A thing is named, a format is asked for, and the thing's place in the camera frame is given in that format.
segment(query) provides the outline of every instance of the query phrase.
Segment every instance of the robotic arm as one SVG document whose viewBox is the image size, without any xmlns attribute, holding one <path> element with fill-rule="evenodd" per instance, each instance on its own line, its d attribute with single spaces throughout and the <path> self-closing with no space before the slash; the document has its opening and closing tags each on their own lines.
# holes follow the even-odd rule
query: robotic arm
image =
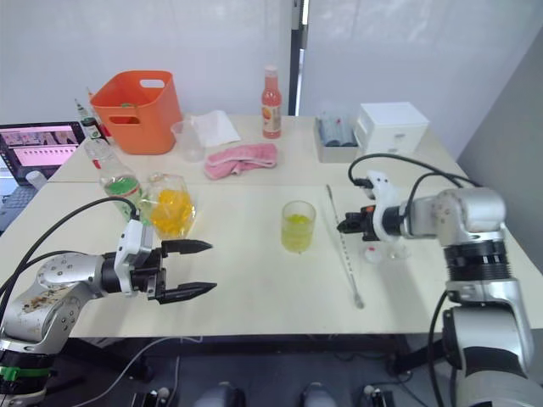
<svg viewBox="0 0 543 407">
<path fill-rule="evenodd" d="M 534 343 L 507 263 L 501 197 L 483 187 L 451 189 L 407 208 L 375 171 L 365 188 L 376 204 L 346 214 L 339 231 L 361 233 L 365 241 L 437 238 L 444 248 L 447 296 L 458 306 L 443 313 L 443 344 L 459 370 L 458 407 L 541 405 L 543 389 L 528 377 Z"/>
<path fill-rule="evenodd" d="M 147 294 L 161 304 L 185 301 L 216 286 L 191 282 L 166 289 L 162 259 L 211 248 L 196 240 L 163 241 L 152 249 L 153 230 L 130 220 L 113 253 L 62 254 L 50 259 L 33 285 L 6 310 L 0 330 L 0 405 L 38 405 L 55 355 L 64 347 L 83 306 L 109 293 Z"/>
</svg>

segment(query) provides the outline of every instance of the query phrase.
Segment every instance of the clear plastic bag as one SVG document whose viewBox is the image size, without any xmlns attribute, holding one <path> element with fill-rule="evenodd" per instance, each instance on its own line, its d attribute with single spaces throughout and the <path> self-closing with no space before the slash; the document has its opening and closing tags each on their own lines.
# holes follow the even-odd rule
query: clear plastic bag
<svg viewBox="0 0 543 407">
<path fill-rule="evenodd" d="M 162 240 L 184 238 L 194 222 L 196 209 L 182 176 L 152 174 L 143 194 L 142 215 Z"/>
</svg>

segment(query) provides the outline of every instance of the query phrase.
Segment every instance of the orange plastic bin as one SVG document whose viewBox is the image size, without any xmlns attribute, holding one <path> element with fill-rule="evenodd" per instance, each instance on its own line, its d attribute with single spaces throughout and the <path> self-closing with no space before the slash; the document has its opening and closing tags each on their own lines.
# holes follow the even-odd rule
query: orange plastic bin
<svg viewBox="0 0 543 407">
<path fill-rule="evenodd" d="M 91 98 L 91 105 L 127 153 L 163 154 L 176 143 L 170 127 L 182 114 L 170 72 L 121 72 Z"/>
</svg>

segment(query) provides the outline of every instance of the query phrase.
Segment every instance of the glass stirring rod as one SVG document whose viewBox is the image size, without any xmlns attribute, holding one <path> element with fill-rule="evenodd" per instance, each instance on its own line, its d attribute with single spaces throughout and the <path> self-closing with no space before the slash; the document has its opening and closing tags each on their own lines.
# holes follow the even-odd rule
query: glass stirring rod
<svg viewBox="0 0 543 407">
<path fill-rule="evenodd" d="M 336 225 L 339 225 L 338 211 L 336 210 L 336 205 L 333 203 L 332 188 L 328 184 L 326 185 L 326 190 L 328 192 L 328 197 L 330 198 L 330 203 L 332 204 L 333 215 L 336 220 Z M 358 293 L 358 287 L 356 286 L 355 274 L 353 273 L 353 268 L 350 264 L 349 252 L 347 252 L 347 243 L 345 242 L 343 233 L 339 231 L 338 233 L 339 233 L 339 239 L 341 240 L 341 248 L 343 250 L 343 260 L 347 268 L 346 270 L 347 274 L 349 275 L 350 287 L 353 289 L 355 305 L 356 305 L 356 308 L 362 309 L 364 308 L 364 303 L 362 302 L 360 293 Z"/>
</svg>

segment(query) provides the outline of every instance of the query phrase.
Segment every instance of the white box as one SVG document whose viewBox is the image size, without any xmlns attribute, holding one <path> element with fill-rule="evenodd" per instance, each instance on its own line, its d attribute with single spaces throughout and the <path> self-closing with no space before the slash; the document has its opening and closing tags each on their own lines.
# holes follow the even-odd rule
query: white box
<svg viewBox="0 0 543 407">
<path fill-rule="evenodd" d="M 428 124 L 409 102 L 361 103 L 355 137 L 364 154 L 412 153 Z"/>
</svg>

